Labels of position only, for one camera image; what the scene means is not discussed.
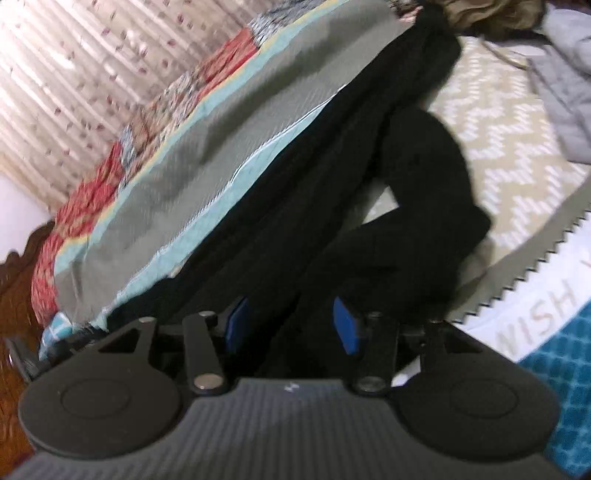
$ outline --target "round black pad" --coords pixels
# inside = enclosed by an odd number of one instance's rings
[[[102,459],[132,452],[174,424],[174,382],[133,353],[83,352],[34,381],[19,403],[33,444],[60,456]]]
[[[394,394],[400,420],[427,445],[474,461],[521,458],[547,443],[560,408],[554,392],[502,357],[441,359]]]

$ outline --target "ribbed gray surface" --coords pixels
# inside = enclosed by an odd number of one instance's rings
[[[339,381],[242,380],[223,397],[195,401],[144,450],[101,462],[41,453],[7,480],[565,478],[541,456],[475,464],[433,452],[385,402],[354,396]]]

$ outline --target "red floral fabric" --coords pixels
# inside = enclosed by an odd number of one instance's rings
[[[56,225],[41,248],[31,282],[31,304],[37,321],[43,326],[47,326],[58,311],[53,279],[56,255],[66,239],[90,233],[105,205],[113,200],[124,172],[121,151],[121,144],[115,142],[95,175],[83,180],[56,213]]]
[[[203,63],[200,76],[205,86],[199,91],[199,100],[237,71],[257,51],[252,32],[249,28],[243,28]]]

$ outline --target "gray fabric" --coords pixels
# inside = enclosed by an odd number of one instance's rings
[[[408,25],[382,0],[349,0],[315,20],[132,190],[97,244],[56,275],[60,310],[94,319],[208,205],[260,145],[350,82]]]
[[[591,15],[551,9],[544,18],[544,34],[581,72],[591,74]]]
[[[591,15],[555,9],[544,20],[554,46],[530,59],[530,77],[564,156],[591,164]]]

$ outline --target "teal fabric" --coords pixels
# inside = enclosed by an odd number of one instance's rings
[[[591,469],[591,302],[520,364],[560,399],[560,420],[545,454],[580,477]]]

